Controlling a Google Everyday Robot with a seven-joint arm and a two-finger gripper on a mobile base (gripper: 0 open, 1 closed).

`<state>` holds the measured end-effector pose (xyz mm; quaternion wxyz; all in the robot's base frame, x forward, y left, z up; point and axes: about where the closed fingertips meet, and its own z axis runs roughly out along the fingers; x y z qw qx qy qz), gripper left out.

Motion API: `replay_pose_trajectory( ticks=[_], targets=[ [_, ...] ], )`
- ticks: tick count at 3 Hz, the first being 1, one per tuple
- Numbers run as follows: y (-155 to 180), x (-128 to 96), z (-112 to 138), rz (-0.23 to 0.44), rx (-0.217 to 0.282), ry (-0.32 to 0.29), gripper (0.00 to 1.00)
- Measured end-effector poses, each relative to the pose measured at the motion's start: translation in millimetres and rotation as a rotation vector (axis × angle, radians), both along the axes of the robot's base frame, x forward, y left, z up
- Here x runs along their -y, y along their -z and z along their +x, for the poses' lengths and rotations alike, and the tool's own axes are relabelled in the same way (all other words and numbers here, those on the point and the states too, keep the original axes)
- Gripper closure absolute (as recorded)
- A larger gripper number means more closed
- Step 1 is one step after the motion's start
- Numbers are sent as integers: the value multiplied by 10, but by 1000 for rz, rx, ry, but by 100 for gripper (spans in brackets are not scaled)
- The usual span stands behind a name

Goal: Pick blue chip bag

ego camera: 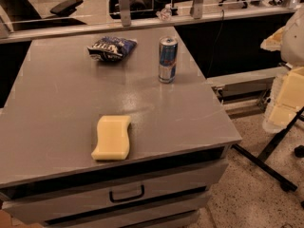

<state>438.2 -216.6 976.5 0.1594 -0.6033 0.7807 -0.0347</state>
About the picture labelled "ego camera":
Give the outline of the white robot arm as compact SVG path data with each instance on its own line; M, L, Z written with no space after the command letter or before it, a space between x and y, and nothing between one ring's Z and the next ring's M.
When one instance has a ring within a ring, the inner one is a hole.
M304 8L298 9L286 25L265 39L260 47L278 50L289 69L275 76L262 123L266 132L278 133L304 107Z

